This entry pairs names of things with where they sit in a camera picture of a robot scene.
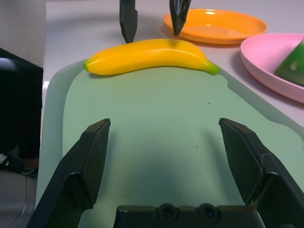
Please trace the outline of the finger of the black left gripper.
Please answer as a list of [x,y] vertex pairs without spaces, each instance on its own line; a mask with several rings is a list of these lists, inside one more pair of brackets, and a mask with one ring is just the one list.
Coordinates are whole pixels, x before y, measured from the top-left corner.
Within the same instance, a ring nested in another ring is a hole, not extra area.
[[170,0],[169,7],[174,36],[178,36],[184,27],[191,0]]
[[126,43],[132,43],[138,22],[138,12],[135,9],[135,0],[120,0],[119,2],[119,19],[121,33]]

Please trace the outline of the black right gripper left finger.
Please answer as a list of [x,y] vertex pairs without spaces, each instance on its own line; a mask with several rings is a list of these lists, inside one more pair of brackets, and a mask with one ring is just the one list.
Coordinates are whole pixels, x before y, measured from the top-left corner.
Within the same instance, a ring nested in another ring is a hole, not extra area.
[[29,228],[76,228],[96,203],[105,167],[110,119],[89,126],[59,162]]

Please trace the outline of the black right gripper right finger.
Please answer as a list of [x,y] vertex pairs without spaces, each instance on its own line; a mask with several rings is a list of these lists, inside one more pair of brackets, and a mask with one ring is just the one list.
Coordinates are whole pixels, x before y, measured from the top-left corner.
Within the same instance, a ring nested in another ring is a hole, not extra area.
[[266,228],[302,228],[304,193],[256,133],[227,118],[219,120],[228,165],[240,196]]

